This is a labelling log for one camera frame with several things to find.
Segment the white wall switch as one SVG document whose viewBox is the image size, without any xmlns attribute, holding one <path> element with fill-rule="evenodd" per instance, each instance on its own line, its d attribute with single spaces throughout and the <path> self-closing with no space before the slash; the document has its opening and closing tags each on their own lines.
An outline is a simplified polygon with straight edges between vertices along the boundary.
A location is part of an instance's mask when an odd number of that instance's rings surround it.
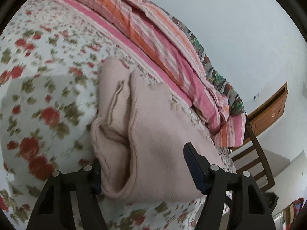
<svg viewBox="0 0 307 230">
<path fill-rule="evenodd" d="M 254 101 L 256 101 L 259 98 L 259 93 L 257 93 L 253 98 L 254 98 Z"/>
</svg>

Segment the floral bed sheet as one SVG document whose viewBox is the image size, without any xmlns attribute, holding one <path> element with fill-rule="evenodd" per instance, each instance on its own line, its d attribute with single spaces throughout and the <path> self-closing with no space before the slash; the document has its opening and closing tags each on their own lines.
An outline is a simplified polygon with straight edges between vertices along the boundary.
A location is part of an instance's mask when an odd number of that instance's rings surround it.
<svg viewBox="0 0 307 230">
<path fill-rule="evenodd" d="M 53 0 L 27 0 L 1 34 L 1 209 L 26 229 L 47 178 L 93 160 L 98 74 L 116 55 L 143 78 L 159 76 Z"/>
</svg>

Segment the pink striped quilt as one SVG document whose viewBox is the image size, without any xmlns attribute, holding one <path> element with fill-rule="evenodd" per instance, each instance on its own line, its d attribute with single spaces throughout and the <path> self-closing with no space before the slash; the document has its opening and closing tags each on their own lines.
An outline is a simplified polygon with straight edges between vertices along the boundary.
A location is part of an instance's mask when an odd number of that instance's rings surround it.
<svg viewBox="0 0 307 230">
<path fill-rule="evenodd" d="M 195 107 L 217 147 L 243 144 L 246 114 L 232 116 L 228 99 L 207 80 L 205 69 L 185 33 L 168 12 L 147 0 L 59 0 L 127 38 L 135 53 L 144 55 L 169 76 Z"/>
</svg>

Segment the dark wooden footboard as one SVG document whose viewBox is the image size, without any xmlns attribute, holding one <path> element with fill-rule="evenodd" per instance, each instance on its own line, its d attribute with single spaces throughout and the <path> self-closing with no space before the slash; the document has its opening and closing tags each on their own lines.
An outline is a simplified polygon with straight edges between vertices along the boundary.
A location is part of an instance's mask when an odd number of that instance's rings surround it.
<svg viewBox="0 0 307 230">
<path fill-rule="evenodd" d="M 266 199 L 269 209 L 273 212 L 278 202 L 278 196 L 274 192 L 268 192 L 268 190 L 275 185 L 275 180 L 263 148 L 252 130 L 247 115 L 244 136 L 249 138 L 252 145 L 232 157 L 233 163 L 238 164 L 239 161 L 241 162 L 241 166 L 236 168 L 236 172 L 243 174 L 248 171 L 256 182 L 263 178 L 266 179 L 266 183 L 259 185 L 259 188 Z"/>
</svg>

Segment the dark floral blanket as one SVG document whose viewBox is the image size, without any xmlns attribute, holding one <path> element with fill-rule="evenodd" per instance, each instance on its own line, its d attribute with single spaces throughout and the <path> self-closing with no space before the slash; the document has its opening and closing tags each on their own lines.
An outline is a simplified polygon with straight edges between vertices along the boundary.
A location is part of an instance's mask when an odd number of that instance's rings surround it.
<svg viewBox="0 0 307 230">
<path fill-rule="evenodd" d="M 212 66 L 209 57 L 206 55 L 203 46 L 195 35 L 192 34 L 191 30 L 185 26 L 179 19 L 169 15 L 171 20 L 181 29 L 188 37 L 192 46 L 194 47 L 198 57 L 205 69 L 205 76 L 207 80 L 214 86 L 214 88 L 220 93 L 227 97 L 229 103 L 230 115 L 235 116 L 245 112 L 243 102 L 237 91 L 230 85 L 230 83 L 220 75 Z"/>
</svg>

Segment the pink knit sweater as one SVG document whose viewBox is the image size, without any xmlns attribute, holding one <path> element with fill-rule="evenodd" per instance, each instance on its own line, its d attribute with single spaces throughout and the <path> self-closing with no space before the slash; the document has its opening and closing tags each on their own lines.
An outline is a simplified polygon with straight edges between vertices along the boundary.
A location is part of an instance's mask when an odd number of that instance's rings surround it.
<svg viewBox="0 0 307 230">
<path fill-rule="evenodd" d="M 183 155 L 188 142 L 210 163 L 222 165 L 209 132 L 171 101 L 169 87 L 150 85 L 114 56 L 102 63 L 91 139 L 102 192 L 129 203 L 201 197 Z"/>
</svg>

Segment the brown wooden door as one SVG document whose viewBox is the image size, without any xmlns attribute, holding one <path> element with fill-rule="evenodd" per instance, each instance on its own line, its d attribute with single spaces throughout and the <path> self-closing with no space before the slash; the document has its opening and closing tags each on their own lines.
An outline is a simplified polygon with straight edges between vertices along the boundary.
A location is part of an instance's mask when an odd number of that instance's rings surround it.
<svg viewBox="0 0 307 230">
<path fill-rule="evenodd" d="M 285 82 L 267 101 L 247 116 L 246 126 L 251 127 L 255 136 L 266 131 L 284 114 L 287 85 Z"/>
</svg>

